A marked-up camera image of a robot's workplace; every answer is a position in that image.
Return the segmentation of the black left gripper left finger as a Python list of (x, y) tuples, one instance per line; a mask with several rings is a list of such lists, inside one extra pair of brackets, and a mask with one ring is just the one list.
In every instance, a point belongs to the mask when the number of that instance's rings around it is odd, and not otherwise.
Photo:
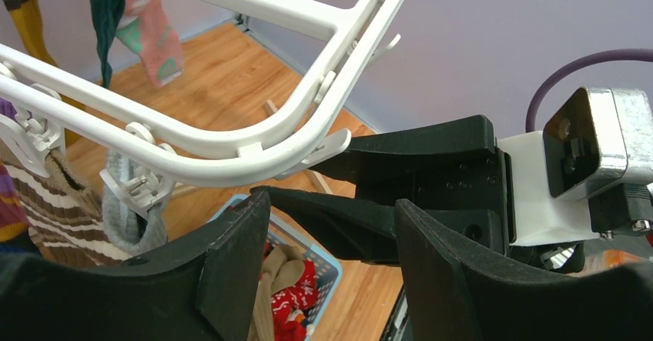
[(3, 340), (245, 340), (270, 220), (256, 192), (119, 266), (1, 257)]

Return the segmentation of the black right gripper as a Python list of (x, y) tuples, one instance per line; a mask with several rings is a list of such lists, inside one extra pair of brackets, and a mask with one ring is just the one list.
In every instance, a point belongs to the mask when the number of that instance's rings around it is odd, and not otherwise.
[(355, 183), (350, 197), (257, 186), (325, 250), (342, 260), (398, 264), (394, 208), (408, 199), (468, 239), (539, 269), (579, 272), (584, 244), (517, 244), (511, 157), (494, 127), (473, 115), (416, 129), (353, 137), (345, 151), (310, 169)]

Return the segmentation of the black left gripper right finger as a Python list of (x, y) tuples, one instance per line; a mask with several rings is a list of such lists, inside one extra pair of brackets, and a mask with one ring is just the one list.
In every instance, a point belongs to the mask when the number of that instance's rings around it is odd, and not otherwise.
[(548, 272), (395, 205), (396, 241), (416, 340), (650, 340), (652, 265), (589, 276)]

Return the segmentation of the pile of socks in basket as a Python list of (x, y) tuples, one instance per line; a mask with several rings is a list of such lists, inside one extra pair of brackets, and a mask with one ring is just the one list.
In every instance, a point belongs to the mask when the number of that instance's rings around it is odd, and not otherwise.
[(314, 263), (295, 246), (264, 246), (248, 340), (304, 340), (314, 332), (308, 311), (320, 291)]

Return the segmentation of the blue plastic basket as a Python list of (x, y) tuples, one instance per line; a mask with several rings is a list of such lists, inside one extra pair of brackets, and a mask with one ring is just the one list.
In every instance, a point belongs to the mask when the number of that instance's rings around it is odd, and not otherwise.
[(266, 241), (270, 246), (277, 244), (296, 246), (303, 253), (304, 259), (313, 263), (318, 298), (315, 305), (305, 312), (305, 316), (317, 327), (342, 279), (343, 268), (340, 262), (273, 212), (270, 213), (270, 227)]

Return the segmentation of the grey black striped sock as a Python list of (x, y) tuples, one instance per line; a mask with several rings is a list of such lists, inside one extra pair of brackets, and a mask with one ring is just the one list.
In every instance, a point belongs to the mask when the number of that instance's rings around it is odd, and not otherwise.
[[(105, 169), (121, 182), (128, 182), (136, 176), (137, 164), (131, 159), (109, 150)], [(149, 209), (149, 218), (143, 218), (121, 202), (105, 186), (102, 196), (102, 221), (110, 242), (131, 256), (141, 255), (168, 242), (168, 232), (162, 212), (165, 203)]]

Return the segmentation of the brown white striped sock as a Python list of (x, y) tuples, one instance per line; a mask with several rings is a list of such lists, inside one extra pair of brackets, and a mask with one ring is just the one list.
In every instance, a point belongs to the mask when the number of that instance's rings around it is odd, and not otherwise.
[(62, 152), (52, 150), (45, 157), (49, 177), (28, 171), (6, 145), (1, 160), (25, 209), (29, 237), (46, 259), (88, 268), (132, 257), (109, 240), (99, 194)]

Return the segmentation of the purple yellow striped sock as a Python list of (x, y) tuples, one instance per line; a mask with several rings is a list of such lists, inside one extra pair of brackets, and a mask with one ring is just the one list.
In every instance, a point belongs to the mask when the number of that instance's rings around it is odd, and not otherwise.
[(16, 239), (28, 232), (25, 210), (16, 192), (12, 177), (1, 162), (1, 242)]

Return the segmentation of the pink green sock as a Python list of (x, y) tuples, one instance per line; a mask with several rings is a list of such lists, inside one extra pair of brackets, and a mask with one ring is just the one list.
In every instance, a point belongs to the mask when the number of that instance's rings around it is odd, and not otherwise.
[(140, 58), (156, 88), (179, 77), (184, 69), (183, 48), (170, 25), (162, 0), (125, 0), (116, 38)]

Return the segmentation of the dark green sock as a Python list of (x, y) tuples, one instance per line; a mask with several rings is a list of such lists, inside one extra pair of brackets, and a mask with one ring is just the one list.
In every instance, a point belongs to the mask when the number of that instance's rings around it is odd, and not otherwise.
[(89, 0), (92, 25), (96, 36), (96, 52), (100, 63), (102, 86), (109, 88), (112, 66), (109, 64), (109, 50), (116, 37), (116, 31), (125, 10), (125, 0)]

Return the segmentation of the mustard yellow striped sock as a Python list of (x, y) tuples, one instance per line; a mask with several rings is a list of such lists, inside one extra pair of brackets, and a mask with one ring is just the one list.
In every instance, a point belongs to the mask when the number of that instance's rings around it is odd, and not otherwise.
[(39, 0), (2, 0), (27, 53), (58, 67), (46, 48)]

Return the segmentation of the wooden rack frame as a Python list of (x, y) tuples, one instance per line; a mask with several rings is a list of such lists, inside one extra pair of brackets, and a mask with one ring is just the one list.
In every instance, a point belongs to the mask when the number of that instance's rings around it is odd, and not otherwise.
[[(268, 99), (263, 105), (264, 109), (266, 110), (267, 115), (272, 115), (278, 111), (276, 105), (273, 103), (272, 100)], [(311, 181), (313, 184), (313, 187), (321, 193), (326, 193), (326, 194), (333, 194), (332, 189), (328, 185), (327, 181), (325, 178), (319, 174), (318, 172), (314, 172), (312, 170), (305, 170), (304, 171), (305, 176)], [(194, 193), (198, 190), (200, 190), (201, 187), (198, 186), (191, 186), (191, 185), (186, 185), (181, 182), (178, 182), (172, 191), (172, 198), (179, 198), (182, 196), (186, 196), (190, 193)]]

